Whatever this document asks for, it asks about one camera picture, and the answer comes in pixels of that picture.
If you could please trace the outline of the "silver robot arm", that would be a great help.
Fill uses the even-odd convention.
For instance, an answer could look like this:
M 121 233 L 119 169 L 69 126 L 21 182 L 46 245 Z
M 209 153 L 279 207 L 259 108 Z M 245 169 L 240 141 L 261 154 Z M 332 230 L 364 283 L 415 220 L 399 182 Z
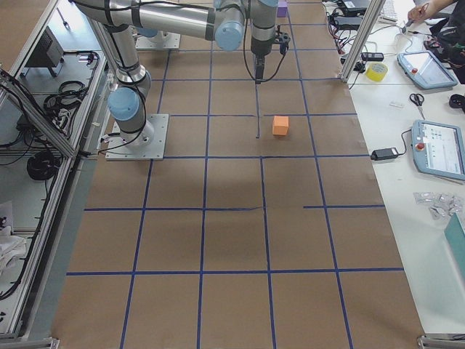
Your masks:
M 145 107 L 150 91 L 147 69 L 140 63 L 132 29 L 147 36 L 167 31 L 213 41 L 224 51 L 244 47 L 251 33 L 254 68 L 248 74 L 255 84 L 266 82 L 265 60 L 278 45 L 285 56 L 289 35 L 275 22 L 277 1 L 215 1 L 213 7 L 172 1 L 76 1 L 77 8 L 102 26 L 99 40 L 105 56 L 115 64 L 118 87 L 110 93 L 108 109 L 124 145 L 148 143 L 154 133 Z

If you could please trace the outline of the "person hand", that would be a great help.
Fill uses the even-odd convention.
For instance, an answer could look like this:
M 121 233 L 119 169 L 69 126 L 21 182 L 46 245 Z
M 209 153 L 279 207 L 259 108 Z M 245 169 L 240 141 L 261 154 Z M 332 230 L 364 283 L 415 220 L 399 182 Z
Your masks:
M 416 6 L 408 12 L 408 20 L 410 22 L 418 22 L 427 18 L 429 4 L 425 3 L 421 6 Z

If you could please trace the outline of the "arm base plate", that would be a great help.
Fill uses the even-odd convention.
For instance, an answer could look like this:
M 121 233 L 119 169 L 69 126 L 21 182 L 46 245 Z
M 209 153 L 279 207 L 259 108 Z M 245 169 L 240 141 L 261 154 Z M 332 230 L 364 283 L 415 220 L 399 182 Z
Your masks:
M 166 31 L 138 31 L 135 41 L 139 51 L 162 51 L 179 49 L 181 36 Z
M 108 161 L 161 161 L 164 158 L 166 136 L 169 128 L 168 114 L 148 114 L 145 128 L 136 140 L 137 136 L 121 133 L 119 126 L 114 121 L 112 132 L 118 133 L 109 141 L 109 151 L 105 152 Z

